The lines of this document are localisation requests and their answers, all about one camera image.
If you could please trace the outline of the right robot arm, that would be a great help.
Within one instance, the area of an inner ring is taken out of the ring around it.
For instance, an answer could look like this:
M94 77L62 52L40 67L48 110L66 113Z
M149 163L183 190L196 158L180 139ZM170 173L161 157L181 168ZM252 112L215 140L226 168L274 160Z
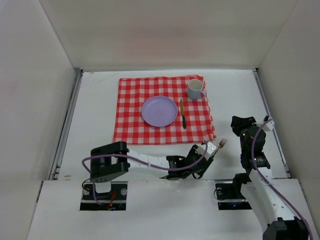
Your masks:
M233 116L231 128L240 139L240 162L245 170L233 178L238 195L249 203L262 228L264 240L312 240L311 228L296 207L278 190L263 147L266 132L275 127L266 116L258 123L254 117Z

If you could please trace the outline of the red white checkered cloth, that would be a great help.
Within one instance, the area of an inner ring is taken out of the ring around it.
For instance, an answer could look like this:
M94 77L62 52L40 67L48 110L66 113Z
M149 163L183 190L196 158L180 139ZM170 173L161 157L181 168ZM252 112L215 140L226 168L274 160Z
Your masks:
M215 128L207 97L190 100L187 89L190 80L205 81L203 76L155 76L121 78L118 84L113 141L130 145L170 145L200 143L214 140ZM151 126L143 120L142 106L152 97L164 96L178 107L183 102L186 128L181 113L164 127Z

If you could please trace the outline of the gold knife dark handle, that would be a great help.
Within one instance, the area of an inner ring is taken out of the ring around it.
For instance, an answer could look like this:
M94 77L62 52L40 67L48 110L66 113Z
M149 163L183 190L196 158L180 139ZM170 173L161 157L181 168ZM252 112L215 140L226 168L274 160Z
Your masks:
M183 99L180 99L179 106L180 106L180 113L181 113L181 116L182 116L182 126L183 126L183 129L186 129L187 128L187 123L186 123Z

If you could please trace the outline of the white mug blue handle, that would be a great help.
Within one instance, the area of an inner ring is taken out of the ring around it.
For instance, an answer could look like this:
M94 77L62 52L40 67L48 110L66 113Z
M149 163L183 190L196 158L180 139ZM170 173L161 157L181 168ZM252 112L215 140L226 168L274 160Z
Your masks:
M203 99L207 96L204 84L201 80L191 79L187 84L187 96L190 100Z

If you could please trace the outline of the lilac plastic plate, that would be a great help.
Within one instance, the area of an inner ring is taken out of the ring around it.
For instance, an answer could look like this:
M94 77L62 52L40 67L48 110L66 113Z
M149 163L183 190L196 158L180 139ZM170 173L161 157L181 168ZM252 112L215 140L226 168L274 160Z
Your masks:
M143 120L153 127L166 127L172 124L178 115L176 103L166 96L154 96L141 107Z

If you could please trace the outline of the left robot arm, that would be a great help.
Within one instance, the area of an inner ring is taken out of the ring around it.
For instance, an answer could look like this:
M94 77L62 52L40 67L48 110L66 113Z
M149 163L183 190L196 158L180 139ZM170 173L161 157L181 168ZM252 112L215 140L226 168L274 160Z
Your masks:
M217 147L211 142L195 144L187 156L152 156L130 150L123 141L93 149L90 153L89 182L95 194L111 190L112 181L127 173L154 176L162 180L201 178L214 160Z

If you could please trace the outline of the gold fork dark handle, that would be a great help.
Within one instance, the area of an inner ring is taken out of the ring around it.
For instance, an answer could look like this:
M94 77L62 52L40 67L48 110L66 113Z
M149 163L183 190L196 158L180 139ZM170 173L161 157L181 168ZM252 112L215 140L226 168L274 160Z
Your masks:
M219 144L218 144L218 146L217 146L217 149L216 149L215 152L213 153L213 156L215 156L215 155L218 153L218 151L224 147L224 145L225 145L226 143L227 143L227 139L226 139L226 138L223 138L223 139L219 142Z

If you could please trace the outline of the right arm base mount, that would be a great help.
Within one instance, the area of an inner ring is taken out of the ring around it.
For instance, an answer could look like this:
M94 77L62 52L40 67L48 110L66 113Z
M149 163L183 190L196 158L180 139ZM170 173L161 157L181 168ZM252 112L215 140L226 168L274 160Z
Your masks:
M238 173L232 181L217 181L213 195L220 211L251 210L248 200L241 194L242 184L251 182L246 173Z

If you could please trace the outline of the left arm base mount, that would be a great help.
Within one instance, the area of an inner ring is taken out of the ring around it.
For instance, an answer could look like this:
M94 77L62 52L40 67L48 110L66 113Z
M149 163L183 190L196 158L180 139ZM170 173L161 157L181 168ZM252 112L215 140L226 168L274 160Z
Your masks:
M111 189L108 192L95 192L93 195L93 184L89 180L82 183L82 195L80 211L125 211L127 209L127 181L111 182Z

